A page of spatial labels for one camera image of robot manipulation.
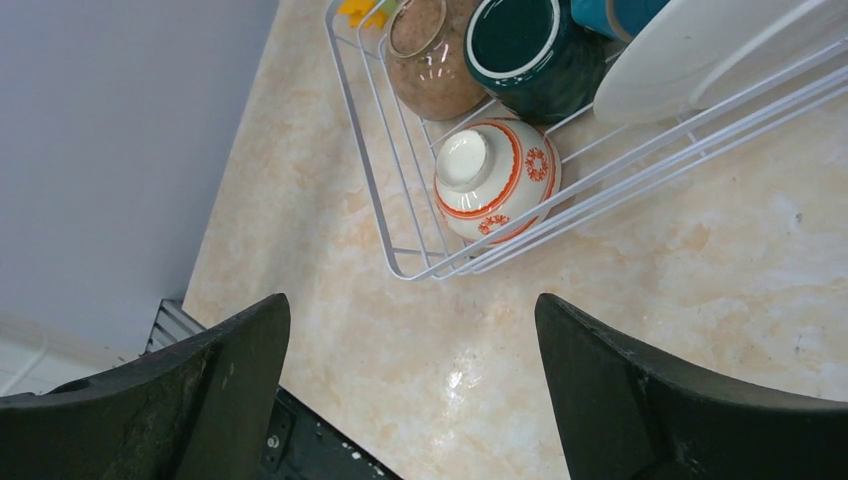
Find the white printed plate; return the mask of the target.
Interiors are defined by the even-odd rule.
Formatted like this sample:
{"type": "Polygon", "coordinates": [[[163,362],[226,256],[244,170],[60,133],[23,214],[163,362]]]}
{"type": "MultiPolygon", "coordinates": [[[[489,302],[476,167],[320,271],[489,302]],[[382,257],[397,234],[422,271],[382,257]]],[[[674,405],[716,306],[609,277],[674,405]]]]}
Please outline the white printed plate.
{"type": "Polygon", "coordinates": [[[707,109],[846,36],[844,1],[671,1],[617,57],[594,114],[640,124],[707,109]]]}

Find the dark green mug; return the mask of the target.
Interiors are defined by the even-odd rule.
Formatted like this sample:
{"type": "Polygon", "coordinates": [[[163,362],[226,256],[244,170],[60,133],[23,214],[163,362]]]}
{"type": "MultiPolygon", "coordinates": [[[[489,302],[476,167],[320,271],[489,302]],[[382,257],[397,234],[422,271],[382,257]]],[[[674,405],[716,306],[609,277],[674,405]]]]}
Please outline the dark green mug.
{"type": "Polygon", "coordinates": [[[567,0],[490,0],[471,14],[464,59],[472,78],[534,125],[555,124],[594,98],[606,71],[602,39],[567,0]]]}

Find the blue polka dot plate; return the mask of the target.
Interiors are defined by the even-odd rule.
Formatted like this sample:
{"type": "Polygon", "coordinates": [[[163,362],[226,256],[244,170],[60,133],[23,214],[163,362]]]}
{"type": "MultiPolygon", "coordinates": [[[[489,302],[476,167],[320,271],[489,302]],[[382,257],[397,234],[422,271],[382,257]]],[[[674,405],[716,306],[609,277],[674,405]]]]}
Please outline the blue polka dot plate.
{"type": "Polygon", "coordinates": [[[578,25],[630,43],[667,4],[668,0],[572,0],[570,13],[578,25]]]}

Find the orange patterned bowl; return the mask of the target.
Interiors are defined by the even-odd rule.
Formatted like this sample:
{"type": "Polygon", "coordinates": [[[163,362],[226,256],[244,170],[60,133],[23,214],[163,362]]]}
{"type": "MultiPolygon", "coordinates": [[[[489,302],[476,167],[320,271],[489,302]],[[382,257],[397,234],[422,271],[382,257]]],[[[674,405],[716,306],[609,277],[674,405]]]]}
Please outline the orange patterned bowl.
{"type": "Polygon", "coordinates": [[[451,135],[434,174],[447,227],[478,241],[560,190],[560,154],[549,137],[515,118],[487,118],[451,135]]]}

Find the brown speckled bowl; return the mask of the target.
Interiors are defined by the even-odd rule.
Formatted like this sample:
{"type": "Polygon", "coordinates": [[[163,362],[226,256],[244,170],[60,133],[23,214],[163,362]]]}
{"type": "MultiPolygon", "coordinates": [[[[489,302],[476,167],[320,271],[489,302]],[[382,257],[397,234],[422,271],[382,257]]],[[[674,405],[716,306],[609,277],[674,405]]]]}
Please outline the brown speckled bowl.
{"type": "Polygon", "coordinates": [[[465,63],[465,33],[479,3],[402,1],[389,21],[385,65],[396,96],[430,121],[460,117],[488,94],[465,63]]]}

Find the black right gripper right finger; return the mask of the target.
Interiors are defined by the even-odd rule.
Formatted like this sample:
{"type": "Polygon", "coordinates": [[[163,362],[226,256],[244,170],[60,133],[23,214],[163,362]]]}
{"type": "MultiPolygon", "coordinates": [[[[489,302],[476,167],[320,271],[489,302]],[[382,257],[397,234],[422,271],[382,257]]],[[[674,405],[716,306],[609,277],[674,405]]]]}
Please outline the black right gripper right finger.
{"type": "Polygon", "coordinates": [[[544,293],[538,345],[574,479],[843,479],[847,406],[698,366],[544,293]]]}

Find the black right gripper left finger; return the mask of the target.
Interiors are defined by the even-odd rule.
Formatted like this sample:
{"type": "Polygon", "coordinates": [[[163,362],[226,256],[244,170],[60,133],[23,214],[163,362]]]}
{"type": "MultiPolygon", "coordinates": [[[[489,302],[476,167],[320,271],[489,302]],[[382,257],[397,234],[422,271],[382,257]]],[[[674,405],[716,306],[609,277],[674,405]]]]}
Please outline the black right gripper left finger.
{"type": "Polygon", "coordinates": [[[2,477],[253,478],[290,326],[277,293],[124,365],[3,397],[2,477]]]}

